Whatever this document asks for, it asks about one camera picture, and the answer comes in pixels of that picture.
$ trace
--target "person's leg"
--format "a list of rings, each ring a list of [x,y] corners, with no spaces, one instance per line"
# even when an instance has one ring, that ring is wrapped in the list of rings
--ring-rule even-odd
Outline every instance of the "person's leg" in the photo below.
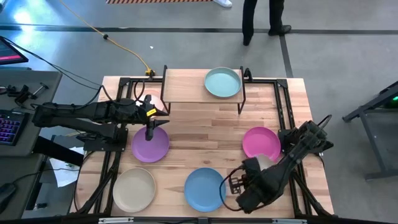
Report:
[[[245,46],[250,44],[251,37],[254,34],[253,19],[254,19],[254,10],[256,9],[256,4],[257,0],[244,0],[242,33],[243,33],[243,45]]]
[[[288,33],[292,27],[290,25],[283,26],[282,13],[284,11],[285,0],[269,0],[269,35],[284,35]]]

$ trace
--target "teal plate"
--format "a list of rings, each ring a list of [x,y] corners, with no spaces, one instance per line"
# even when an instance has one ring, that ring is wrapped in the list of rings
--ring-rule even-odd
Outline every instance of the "teal plate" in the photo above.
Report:
[[[242,87],[239,75],[230,68],[214,68],[205,77],[205,87],[213,95],[226,98],[237,94]]]

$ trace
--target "light blue plate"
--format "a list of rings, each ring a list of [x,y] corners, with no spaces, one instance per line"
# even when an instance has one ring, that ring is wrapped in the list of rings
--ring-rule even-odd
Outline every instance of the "light blue plate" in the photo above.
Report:
[[[199,212],[211,212],[221,206],[220,184],[223,176],[212,168],[194,170],[185,181],[184,195],[188,204]],[[226,197],[225,183],[221,187],[223,200]]]
[[[214,68],[205,77],[205,87],[218,97],[231,97],[237,94],[242,87],[239,75],[230,68]]]

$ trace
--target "gray floor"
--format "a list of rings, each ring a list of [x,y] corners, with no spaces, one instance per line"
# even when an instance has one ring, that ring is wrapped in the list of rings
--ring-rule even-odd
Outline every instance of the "gray floor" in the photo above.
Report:
[[[232,9],[213,2],[106,5],[100,0],[65,0],[89,23],[101,27],[240,28],[243,1],[232,0]],[[394,0],[286,0],[284,21],[294,29],[397,30],[398,2]],[[40,24],[83,26],[56,0],[9,0],[0,13],[0,25]],[[267,1],[259,1],[256,28],[268,28]],[[104,42],[92,32],[0,31],[21,46],[49,61],[101,82],[105,75],[142,75],[143,65],[133,55]],[[249,47],[239,33],[122,32],[110,33],[120,44],[136,51],[156,71],[170,68],[249,67],[257,77],[286,77],[278,37],[255,34]],[[325,153],[325,168],[335,213],[341,217],[397,222],[398,178],[366,182],[364,175],[379,170],[359,120],[344,123],[341,117],[371,99],[398,79],[396,35],[286,36],[294,77],[304,78],[315,121],[327,114],[326,127],[335,147]],[[51,68],[30,57],[34,70]],[[63,78],[57,103],[84,103],[93,91]],[[396,136],[396,117],[373,119],[377,134]],[[67,134],[63,128],[44,129],[42,135]],[[382,142],[396,161],[397,140]],[[63,205],[43,212],[66,212]]]

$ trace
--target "keyboard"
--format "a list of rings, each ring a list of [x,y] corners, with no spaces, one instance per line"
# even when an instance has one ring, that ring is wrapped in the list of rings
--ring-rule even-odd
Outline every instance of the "keyboard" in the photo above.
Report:
[[[15,146],[28,117],[28,113],[0,110],[0,145]]]

